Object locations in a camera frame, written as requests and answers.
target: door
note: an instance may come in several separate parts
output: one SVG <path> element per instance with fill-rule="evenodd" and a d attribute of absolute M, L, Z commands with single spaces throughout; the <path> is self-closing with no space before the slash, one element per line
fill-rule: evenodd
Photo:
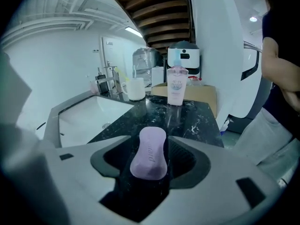
<path fill-rule="evenodd" d="M 117 66 L 126 76 L 126 66 L 124 61 L 123 42 L 117 38 L 102 37 L 103 54 L 105 66 Z M 107 71 L 106 74 L 112 77 L 112 71 Z M 120 76 L 120 83 L 125 82 L 125 78 Z"/>

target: appliance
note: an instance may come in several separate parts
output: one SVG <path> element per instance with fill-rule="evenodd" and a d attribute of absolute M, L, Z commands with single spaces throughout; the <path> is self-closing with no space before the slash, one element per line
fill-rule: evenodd
<path fill-rule="evenodd" d="M 104 78 L 106 78 L 106 76 L 100 72 L 100 68 L 98 67 L 98 76 L 95 76 L 96 81 Z M 103 83 L 96 82 L 96 83 L 97 83 L 99 93 L 105 93 L 109 91 L 107 82 L 103 82 Z"/>
<path fill-rule="evenodd" d="M 176 59 L 176 50 L 180 50 L 181 65 L 189 74 L 200 78 L 200 50 L 196 44 L 187 41 L 177 42 L 168 48 L 168 67 L 173 66 Z"/>
<path fill-rule="evenodd" d="M 152 83 L 152 68 L 162 67 L 163 56 L 154 48 L 139 48 L 132 55 L 133 77 L 142 77 L 145 87 Z"/>
<path fill-rule="evenodd" d="M 164 83 L 164 67 L 152 68 L 152 87 Z"/>

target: ceiling light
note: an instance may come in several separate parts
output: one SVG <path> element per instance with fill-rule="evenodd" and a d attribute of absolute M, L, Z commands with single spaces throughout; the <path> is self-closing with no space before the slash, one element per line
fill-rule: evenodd
<path fill-rule="evenodd" d="M 142 35 L 138 31 L 132 29 L 131 27 L 126 27 L 125 30 L 127 30 L 128 32 L 132 32 L 142 38 Z"/>
<path fill-rule="evenodd" d="M 252 22 L 257 22 L 257 18 L 256 17 L 250 17 L 250 21 L 252 21 Z"/>

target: soap dispenser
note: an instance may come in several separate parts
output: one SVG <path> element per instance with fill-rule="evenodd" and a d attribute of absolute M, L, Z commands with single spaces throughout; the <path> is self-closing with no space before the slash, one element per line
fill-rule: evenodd
<path fill-rule="evenodd" d="M 176 51 L 174 66 L 167 70 L 168 104 L 181 106 L 188 80 L 188 70 L 181 65 L 180 50 Z"/>

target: floor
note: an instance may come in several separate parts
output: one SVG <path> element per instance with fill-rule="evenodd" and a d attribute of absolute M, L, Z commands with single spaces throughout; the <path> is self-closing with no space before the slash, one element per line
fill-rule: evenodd
<path fill-rule="evenodd" d="M 230 131 L 225 131 L 222 135 L 224 147 L 226 149 L 232 149 L 235 146 L 235 144 L 239 138 L 240 138 L 240 134 L 230 132 Z"/>
<path fill-rule="evenodd" d="M 224 147 L 226 149 L 233 149 L 233 147 L 235 146 L 236 142 L 238 141 L 238 139 L 240 138 L 241 134 L 238 133 L 234 133 L 234 132 L 230 132 L 230 131 L 225 131 L 224 134 L 222 135 L 222 140 L 223 140 L 223 144 Z M 296 169 L 297 166 L 291 168 L 282 178 L 285 180 L 286 183 L 289 183 L 294 171 Z M 285 182 L 279 181 L 279 185 L 285 187 Z"/>

